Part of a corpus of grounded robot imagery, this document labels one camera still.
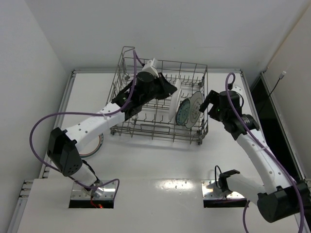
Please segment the white plate teal rim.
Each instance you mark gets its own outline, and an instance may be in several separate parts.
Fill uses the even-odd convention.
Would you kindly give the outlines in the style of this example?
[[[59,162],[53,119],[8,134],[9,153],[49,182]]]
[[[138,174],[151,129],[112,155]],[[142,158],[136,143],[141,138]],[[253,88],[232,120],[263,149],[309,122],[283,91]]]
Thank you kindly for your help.
[[[100,134],[97,138],[93,139],[90,143],[88,143],[82,151],[79,152],[80,157],[82,159],[87,159],[94,156],[97,152],[100,151],[103,146],[104,135]]]
[[[199,110],[202,103],[203,103],[203,94],[200,91],[195,92],[190,98],[190,113],[187,123],[185,124],[185,127],[187,129],[192,128],[198,121],[201,114]]]

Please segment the white plate green red rim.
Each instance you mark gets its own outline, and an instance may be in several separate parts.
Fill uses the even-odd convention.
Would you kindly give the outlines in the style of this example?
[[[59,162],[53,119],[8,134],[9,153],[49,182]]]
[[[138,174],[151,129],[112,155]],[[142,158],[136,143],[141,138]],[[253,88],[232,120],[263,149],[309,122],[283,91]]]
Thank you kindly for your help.
[[[172,94],[171,102],[170,102],[170,108],[169,108],[169,114],[168,114],[168,120],[171,121],[177,111],[179,99],[181,96],[181,81],[180,79],[177,79],[175,82],[175,87],[177,90]]]

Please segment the blue floral green plate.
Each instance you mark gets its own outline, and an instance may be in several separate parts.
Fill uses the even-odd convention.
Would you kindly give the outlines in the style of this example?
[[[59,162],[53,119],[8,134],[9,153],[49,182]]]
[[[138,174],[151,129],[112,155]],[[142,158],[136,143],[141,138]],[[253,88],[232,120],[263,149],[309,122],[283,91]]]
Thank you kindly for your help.
[[[184,99],[180,103],[178,110],[176,112],[176,116],[175,116],[176,125],[179,125],[179,126],[184,125],[185,122],[189,118],[189,113],[190,113],[190,100]]]

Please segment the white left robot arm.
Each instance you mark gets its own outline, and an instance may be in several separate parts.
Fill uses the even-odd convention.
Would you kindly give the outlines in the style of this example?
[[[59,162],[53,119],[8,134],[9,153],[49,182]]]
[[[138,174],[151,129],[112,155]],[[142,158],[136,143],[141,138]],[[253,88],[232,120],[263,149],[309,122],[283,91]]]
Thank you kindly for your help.
[[[97,136],[138,114],[149,101],[166,99],[176,91],[177,87],[170,84],[163,74],[156,77],[146,71],[139,72],[99,112],[64,130],[59,127],[53,129],[48,157],[63,176],[72,178],[86,190],[95,189],[100,183],[99,178],[79,152]]]

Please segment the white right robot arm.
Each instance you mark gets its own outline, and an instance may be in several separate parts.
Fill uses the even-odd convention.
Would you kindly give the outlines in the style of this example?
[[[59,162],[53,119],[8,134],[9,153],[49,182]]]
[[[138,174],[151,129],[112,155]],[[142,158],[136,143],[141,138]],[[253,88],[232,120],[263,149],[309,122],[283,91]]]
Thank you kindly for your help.
[[[220,93],[211,90],[200,111],[212,104],[208,115],[221,123],[243,148],[255,166],[262,184],[244,177],[233,169],[222,172],[213,186],[214,197],[222,198],[238,192],[254,203],[269,223],[301,212],[310,199],[305,182],[296,182],[280,168],[280,163],[264,142],[258,123],[251,115],[243,114],[240,96],[235,91]]]

